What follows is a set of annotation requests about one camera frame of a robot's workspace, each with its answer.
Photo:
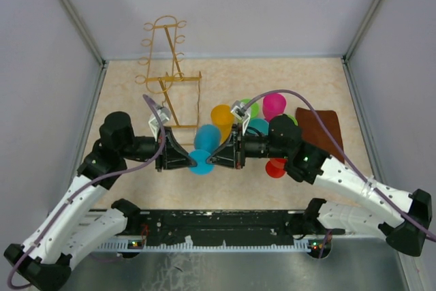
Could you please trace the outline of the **teal wine glass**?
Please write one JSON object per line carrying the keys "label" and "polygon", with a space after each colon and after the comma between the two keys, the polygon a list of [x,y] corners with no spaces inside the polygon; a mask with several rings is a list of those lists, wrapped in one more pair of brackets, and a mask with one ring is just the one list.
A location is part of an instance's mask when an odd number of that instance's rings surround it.
{"label": "teal wine glass", "polygon": [[254,130],[256,129],[260,133],[267,135],[269,129],[269,122],[262,118],[255,118],[250,120],[247,129],[249,132],[254,132]]}
{"label": "teal wine glass", "polygon": [[206,175],[213,171],[214,166],[207,163],[207,159],[218,148],[221,132],[214,125],[202,125],[194,138],[194,150],[189,154],[196,165],[190,168],[196,175]]}

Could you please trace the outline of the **green wine glass front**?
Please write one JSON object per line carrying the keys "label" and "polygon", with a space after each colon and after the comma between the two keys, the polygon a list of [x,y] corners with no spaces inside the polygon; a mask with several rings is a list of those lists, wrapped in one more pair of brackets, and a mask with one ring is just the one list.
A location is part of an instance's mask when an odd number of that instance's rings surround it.
{"label": "green wine glass front", "polygon": [[[241,102],[242,102],[243,104],[247,104],[247,103],[249,103],[250,101],[251,101],[251,99],[249,99],[249,98],[245,98],[245,99],[242,99],[242,100],[241,100]],[[259,104],[258,104],[257,102],[253,103],[253,104],[250,106],[250,109],[251,109],[251,119],[255,119],[255,118],[257,118],[258,115],[259,115],[259,111],[260,111],[260,106],[259,106]]]}

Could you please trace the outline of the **gold wire glass rack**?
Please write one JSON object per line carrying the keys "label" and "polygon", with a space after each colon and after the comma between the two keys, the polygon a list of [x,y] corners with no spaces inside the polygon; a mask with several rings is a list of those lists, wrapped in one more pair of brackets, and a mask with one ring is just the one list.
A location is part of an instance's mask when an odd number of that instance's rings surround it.
{"label": "gold wire glass rack", "polygon": [[[185,41],[185,36],[180,33],[180,30],[187,25],[186,20],[179,20],[172,15],[164,15],[156,18],[153,22],[146,22],[142,29],[148,33],[148,36],[140,41],[141,47],[146,51],[137,60],[137,64],[145,69],[143,73],[135,76],[134,82],[137,85],[145,86],[146,90],[152,95],[162,95],[163,105],[166,105],[171,113],[171,119],[174,121],[171,128],[176,131],[191,130],[196,132],[200,126],[200,95],[201,95],[201,80],[202,73],[198,72],[195,76],[187,75],[181,69],[181,62],[185,54],[176,50],[179,44]],[[170,54],[170,70],[157,76],[152,75],[152,61],[156,59],[153,55],[157,44],[157,34],[162,31],[165,35],[166,44]],[[197,86],[197,102],[196,102],[196,122],[192,124],[182,124],[176,114],[173,102],[170,99],[170,90],[174,85],[182,83],[194,82]]]}

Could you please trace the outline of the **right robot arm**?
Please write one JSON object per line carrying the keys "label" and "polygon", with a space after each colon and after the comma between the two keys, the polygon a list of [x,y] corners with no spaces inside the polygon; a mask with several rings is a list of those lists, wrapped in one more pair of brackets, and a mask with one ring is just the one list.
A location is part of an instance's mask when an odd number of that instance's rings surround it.
{"label": "right robot arm", "polygon": [[426,191],[407,192],[360,177],[329,152],[305,142],[302,130],[284,114],[272,119],[265,136],[246,134],[241,124],[234,125],[207,162],[241,169],[247,158],[283,158],[286,174],[295,181],[329,189],[356,203],[347,206],[312,199],[304,217],[309,232],[365,234],[384,240],[402,254],[421,255],[432,220],[431,195]]}

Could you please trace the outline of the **teal wine glass front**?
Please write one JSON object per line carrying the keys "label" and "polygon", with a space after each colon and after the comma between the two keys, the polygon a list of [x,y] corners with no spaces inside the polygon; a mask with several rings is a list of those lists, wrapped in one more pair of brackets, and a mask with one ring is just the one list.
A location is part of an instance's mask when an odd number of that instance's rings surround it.
{"label": "teal wine glass front", "polygon": [[254,132],[254,130],[256,129],[260,133],[267,135],[269,129],[269,122],[262,118],[255,118],[250,120],[247,129],[249,132]]}

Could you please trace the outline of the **green wine glass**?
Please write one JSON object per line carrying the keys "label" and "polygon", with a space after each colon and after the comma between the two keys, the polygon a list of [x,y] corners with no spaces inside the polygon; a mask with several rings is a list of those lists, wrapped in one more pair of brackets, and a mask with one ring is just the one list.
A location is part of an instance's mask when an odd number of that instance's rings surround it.
{"label": "green wine glass", "polygon": [[290,119],[293,121],[293,123],[294,123],[295,126],[298,126],[298,122],[297,122],[297,120],[296,120],[295,117],[293,117],[293,116],[290,115],[290,114],[284,114],[284,115],[287,116],[288,118],[290,118]]}
{"label": "green wine glass", "polygon": [[[245,99],[242,99],[242,100],[241,100],[241,102],[242,102],[243,104],[247,104],[247,103],[249,103],[250,101],[251,101],[251,99],[249,99],[249,98],[245,98]],[[259,106],[259,104],[258,104],[257,102],[253,103],[253,104],[250,106],[250,109],[251,109],[251,119],[255,119],[255,118],[257,118],[258,115],[259,115],[259,111],[260,111],[260,106]]]}

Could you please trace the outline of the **red wine glass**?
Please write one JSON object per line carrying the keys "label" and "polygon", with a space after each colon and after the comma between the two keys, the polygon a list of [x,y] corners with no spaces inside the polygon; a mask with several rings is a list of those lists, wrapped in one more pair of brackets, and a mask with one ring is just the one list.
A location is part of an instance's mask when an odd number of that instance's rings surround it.
{"label": "red wine glass", "polygon": [[267,175],[274,179],[283,177],[286,174],[284,169],[286,162],[285,158],[270,158],[265,165]]}

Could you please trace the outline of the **orange wine glass front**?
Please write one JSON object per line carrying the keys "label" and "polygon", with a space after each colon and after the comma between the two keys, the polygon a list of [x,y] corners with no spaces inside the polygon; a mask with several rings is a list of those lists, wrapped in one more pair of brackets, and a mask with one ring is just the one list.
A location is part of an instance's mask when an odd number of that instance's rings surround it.
{"label": "orange wine glass front", "polygon": [[223,143],[232,131],[234,116],[230,107],[225,104],[214,107],[211,111],[211,120],[221,133],[221,143]]}

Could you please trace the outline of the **pink wine glass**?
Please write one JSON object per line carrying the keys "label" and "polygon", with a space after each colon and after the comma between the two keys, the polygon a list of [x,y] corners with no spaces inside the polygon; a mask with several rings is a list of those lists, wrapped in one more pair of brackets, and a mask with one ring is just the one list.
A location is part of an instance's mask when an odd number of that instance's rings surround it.
{"label": "pink wine glass", "polygon": [[284,113],[287,101],[279,93],[266,95],[262,100],[262,113],[264,118],[269,122],[274,117]]}

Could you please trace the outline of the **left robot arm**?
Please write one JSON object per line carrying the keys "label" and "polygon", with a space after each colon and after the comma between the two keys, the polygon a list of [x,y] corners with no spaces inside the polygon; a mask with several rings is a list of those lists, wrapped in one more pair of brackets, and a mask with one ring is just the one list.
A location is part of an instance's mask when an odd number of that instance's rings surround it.
{"label": "left robot arm", "polygon": [[122,174],[129,172],[127,160],[155,163],[157,170],[196,166],[196,161],[175,141],[169,127],[154,137],[135,136],[130,116],[125,112],[109,114],[99,135],[44,223],[21,244],[12,243],[4,252],[13,271],[38,290],[60,290],[74,268],[107,239],[139,231],[141,210],[126,199],[115,201],[102,216],[75,231],[89,209]]}

